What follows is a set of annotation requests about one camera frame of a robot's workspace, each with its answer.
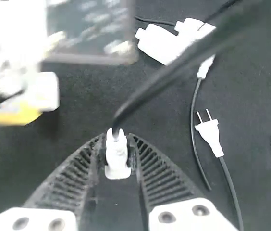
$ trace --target yellow label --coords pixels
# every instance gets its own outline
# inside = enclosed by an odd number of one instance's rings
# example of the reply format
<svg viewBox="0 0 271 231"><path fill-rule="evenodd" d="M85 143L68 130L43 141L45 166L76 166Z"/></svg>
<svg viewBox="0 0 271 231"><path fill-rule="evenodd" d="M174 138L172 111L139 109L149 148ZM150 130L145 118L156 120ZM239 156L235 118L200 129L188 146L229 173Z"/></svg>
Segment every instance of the yellow label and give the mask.
<svg viewBox="0 0 271 231"><path fill-rule="evenodd" d="M22 103L19 105L18 112L0 112L0 125L26 125L36 120L41 114L38 109Z"/></svg>

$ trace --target black surface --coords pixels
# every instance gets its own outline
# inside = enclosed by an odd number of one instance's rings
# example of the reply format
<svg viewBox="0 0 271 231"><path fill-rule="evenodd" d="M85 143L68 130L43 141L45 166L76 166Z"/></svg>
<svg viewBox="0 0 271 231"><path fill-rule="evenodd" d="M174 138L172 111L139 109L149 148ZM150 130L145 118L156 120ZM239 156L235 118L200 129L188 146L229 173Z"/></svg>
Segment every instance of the black surface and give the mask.
<svg viewBox="0 0 271 231"><path fill-rule="evenodd" d="M167 21L203 19L224 0L139 0L140 16ZM126 97L161 65L140 54L128 67L45 64L60 79L58 128L54 115L19 128L0 128L0 212L20 206L68 155L106 131ZM188 112L196 78L181 81L129 119L125 132L167 154L205 191L189 136ZM271 25L218 54L203 82L197 109L219 120L221 144L239 198L245 230L271 230ZM212 184L208 197L236 225L229 189L218 160L197 134L198 152ZM141 224L132 224L140 230Z"/></svg>

